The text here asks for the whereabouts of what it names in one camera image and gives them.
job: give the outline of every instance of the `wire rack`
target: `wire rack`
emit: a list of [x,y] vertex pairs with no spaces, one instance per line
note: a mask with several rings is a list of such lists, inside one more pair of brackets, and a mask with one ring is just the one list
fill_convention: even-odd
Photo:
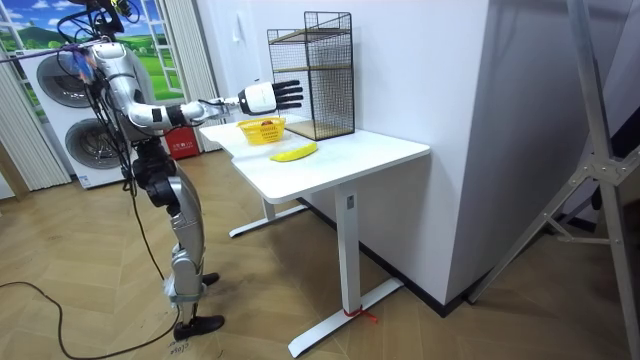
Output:
[[301,108],[281,110],[286,128],[312,140],[355,130],[351,14],[305,12],[305,28],[267,30],[275,82],[299,80]]

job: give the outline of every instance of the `power cord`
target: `power cord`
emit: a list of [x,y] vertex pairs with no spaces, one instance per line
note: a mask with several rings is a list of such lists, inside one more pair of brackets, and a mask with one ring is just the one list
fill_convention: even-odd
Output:
[[120,350],[120,351],[116,351],[114,353],[111,354],[107,354],[107,355],[102,355],[102,356],[95,356],[95,357],[78,357],[78,356],[73,356],[71,354],[69,354],[69,352],[67,351],[67,348],[64,346],[64,342],[62,341],[62,318],[64,315],[64,312],[62,311],[62,306],[60,305],[60,303],[58,303],[57,301],[55,301],[53,298],[51,298],[49,295],[45,294],[44,291],[42,291],[42,289],[40,289],[39,287],[37,287],[36,285],[30,283],[30,282],[26,282],[26,281],[14,281],[14,282],[10,282],[10,283],[6,283],[6,284],[2,284],[0,285],[0,288],[6,287],[6,286],[12,286],[12,285],[25,285],[25,286],[29,286],[32,289],[34,289],[35,291],[37,291],[38,293],[40,293],[40,295],[44,296],[45,299],[47,299],[49,302],[53,303],[57,308],[58,308],[58,345],[60,345],[60,350],[62,351],[62,353],[64,354],[64,356],[68,357],[69,359],[72,360],[100,360],[100,359],[108,359],[110,357],[114,357],[114,356],[118,356],[118,355],[122,355],[134,350],[138,350],[140,348],[143,348],[147,345],[153,344],[154,342],[162,339],[163,337],[165,337],[168,333],[171,332],[171,330],[173,330],[173,328],[176,326],[176,324],[178,323],[178,319],[180,318],[180,308],[176,308],[178,310],[177,314],[176,314],[176,319],[173,321],[173,324],[171,325],[171,327],[169,327],[169,329],[167,329],[167,331],[163,332],[162,334],[156,336],[155,338],[142,343],[140,345],[136,345],[124,350]]

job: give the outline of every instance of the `robot leg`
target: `robot leg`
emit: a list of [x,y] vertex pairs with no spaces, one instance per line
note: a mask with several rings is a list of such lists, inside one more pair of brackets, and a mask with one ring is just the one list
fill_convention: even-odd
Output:
[[179,167],[176,176],[170,176],[168,180],[180,209],[171,218],[171,227],[178,238],[171,259],[175,290],[171,300],[181,312],[180,322],[173,334],[176,340],[183,340],[219,329],[224,324],[224,317],[196,315],[198,301],[206,285],[214,283],[219,277],[216,273],[202,274],[204,229],[195,188]]

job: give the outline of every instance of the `wooden floor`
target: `wooden floor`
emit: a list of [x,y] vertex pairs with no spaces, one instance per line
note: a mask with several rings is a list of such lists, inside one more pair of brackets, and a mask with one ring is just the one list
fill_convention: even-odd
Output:
[[[335,232],[307,211],[229,239],[261,218],[260,199],[222,152],[181,161],[200,192],[206,268],[222,279],[202,300],[224,314],[211,335],[170,336],[117,359],[290,359],[287,344],[339,310]],[[120,185],[77,183],[0,205],[0,283],[36,283],[62,303],[64,340],[75,356],[97,356],[162,333],[175,318]],[[167,214],[139,196],[142,221],[165,274],[175,239]],[[361,256],[362,290],[389,275]],[[474,307],[439,318],[406,289],[304,355],[313,360],[625,359],[622,315],[607,247],[542,239]],[[64,359],[57,312],[33,290],[0,289],[0,358]]]

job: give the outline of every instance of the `red box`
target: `red box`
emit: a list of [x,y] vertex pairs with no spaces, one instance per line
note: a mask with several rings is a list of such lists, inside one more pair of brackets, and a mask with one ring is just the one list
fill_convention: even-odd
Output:
[[196,135],[192,128],[175,129],[167,134],[165,131],[165,140],[169,145],[169,152],[174,159],[182,159],[188,156],[199,155],[198,143]]

